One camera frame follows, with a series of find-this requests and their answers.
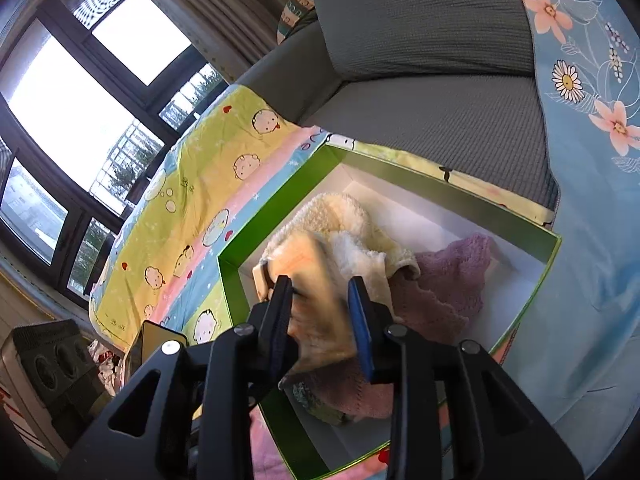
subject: window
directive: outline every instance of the window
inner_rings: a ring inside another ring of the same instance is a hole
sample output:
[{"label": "window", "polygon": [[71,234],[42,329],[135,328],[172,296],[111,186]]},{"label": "window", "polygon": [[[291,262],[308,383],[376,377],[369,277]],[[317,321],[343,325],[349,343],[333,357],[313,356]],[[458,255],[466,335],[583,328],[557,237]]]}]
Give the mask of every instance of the window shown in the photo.
[{"label": "window", "polygon": [[162,159],[226,88],[150,0],[46,0],[0,60],[0,237],[86,307]]}]

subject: pink cloth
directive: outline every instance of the pink cloth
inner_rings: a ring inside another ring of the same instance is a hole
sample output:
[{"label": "pink cloth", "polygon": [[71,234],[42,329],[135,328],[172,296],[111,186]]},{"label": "pink cloth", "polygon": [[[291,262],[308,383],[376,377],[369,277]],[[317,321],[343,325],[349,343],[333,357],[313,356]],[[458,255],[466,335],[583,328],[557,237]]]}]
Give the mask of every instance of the pink cloth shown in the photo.
[{"label": "pink cloth", "polygon": [[[416,254],[418,280],[408,280],[402,270],[389,279],[396,316],[424,338],[452,344],[482,309],[490,242],[477,234],[436,253]],[[348,415],[391,415],[393,386],[367,383],[357,357],[303,374],[302,380],[322,402]]]}]

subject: circular hole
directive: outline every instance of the circular hole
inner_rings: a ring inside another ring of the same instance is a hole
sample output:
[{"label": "circular hole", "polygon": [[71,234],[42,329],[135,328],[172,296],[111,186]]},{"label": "circular hole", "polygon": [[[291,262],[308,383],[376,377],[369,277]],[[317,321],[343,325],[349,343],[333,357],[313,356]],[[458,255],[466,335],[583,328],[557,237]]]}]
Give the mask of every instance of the circular hole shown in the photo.
[{"label": "circular hole", "polygon": [[56,379],[56,375],[49,366],[49,362],[41,355],[36,357],[35,360],[36,365],[36,373],[38,377],[42,381],[49,390],[55,390],[58,386],[58,380]]},{"label": "circular hole", "polygon": [[86,348],[84,348],[80,343],[76,342],[76,355],[78,359],[82,361],[82,364],[87,364],[89,362],[89,358],[86,356]]},{"label": "circular hole", "polygon": [[63,346],[56,346],[55,352],[56,362],[62,370],[62,373],[65,374],[69,379],[75,379],[76,366],[73,364],[68,350]]}]

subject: flower center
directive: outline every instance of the flower center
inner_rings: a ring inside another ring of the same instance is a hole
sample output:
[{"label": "flower center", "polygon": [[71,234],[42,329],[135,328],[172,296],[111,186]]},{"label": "flower center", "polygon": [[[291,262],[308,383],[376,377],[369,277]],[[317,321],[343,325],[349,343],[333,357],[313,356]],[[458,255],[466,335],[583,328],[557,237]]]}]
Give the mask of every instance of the flower center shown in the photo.
[{"label": "flower center", "polygon": [[613,129],[616,130],[619,134],[626,136],[626,128],[621,123],[616,121],[616,123],[613,125]]},{"label": "flower center", "polygon": [[562,84],[564,85],[564,87],[567,90],[573,90],[574,89],[574,80],[571,79],[571,76],[568,74],[564,74],[562,76]]}]

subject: towel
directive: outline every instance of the towel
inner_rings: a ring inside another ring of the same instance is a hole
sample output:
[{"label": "towel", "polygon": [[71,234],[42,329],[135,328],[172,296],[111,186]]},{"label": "towel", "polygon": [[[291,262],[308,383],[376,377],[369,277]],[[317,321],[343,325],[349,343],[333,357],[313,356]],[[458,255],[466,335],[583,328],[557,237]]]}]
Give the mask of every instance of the towel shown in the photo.
[{"label": "towel", "polygon": [[[484,272],[490,263],[491,238],[473,235],[436,253],[415,255],[420,277],[403,270],[389,280],[396,314],[424,338],[452,344],[482,309]],[[308,389],[327,406],[346,415],[387,418],[393,385],[369,384],[357,358],[302,374]]]},{"label": "towel", "polygon": [[261,301],[281,274],[291,278],[297,292],[288,333],[298,342],[300,357],[283,384],[295,374],[356,355],[346,306],[348,280],[362,276],[369,297],[393,315],[387,279],[401,268],[419,276],[413,253],[393,241],[346,194],[316,196],[277,231],[253,274]]}]

